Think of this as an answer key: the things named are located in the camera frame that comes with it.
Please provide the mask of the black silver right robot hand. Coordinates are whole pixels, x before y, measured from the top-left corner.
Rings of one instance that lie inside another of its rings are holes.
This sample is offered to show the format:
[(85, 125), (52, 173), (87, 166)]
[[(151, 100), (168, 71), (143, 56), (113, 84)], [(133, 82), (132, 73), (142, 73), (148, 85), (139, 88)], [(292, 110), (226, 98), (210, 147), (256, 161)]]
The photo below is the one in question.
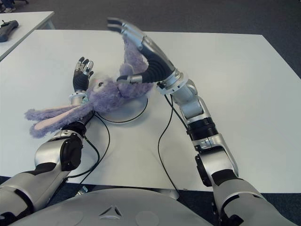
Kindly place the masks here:
[(175, 66), (160, 47), (135, 25), (123, 19), (109, 17), (107, 28), (131, 41), (148, 62), (148, 67), (144, 72), (119, 76), (118, 82), (153, 83), (165, 80), (175, 71)]

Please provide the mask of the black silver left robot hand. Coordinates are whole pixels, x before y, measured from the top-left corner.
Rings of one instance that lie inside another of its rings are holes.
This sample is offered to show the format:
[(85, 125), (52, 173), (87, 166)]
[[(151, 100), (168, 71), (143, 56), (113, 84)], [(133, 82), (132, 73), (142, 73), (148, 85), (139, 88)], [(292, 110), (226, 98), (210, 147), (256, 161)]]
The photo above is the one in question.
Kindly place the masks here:
[(78, 60), (73, 74), (73, 88), (74, 91), (87, 91), (89, 86), (89, 79), (94, 74), (92, 71), (94, 62), (83, 56)]

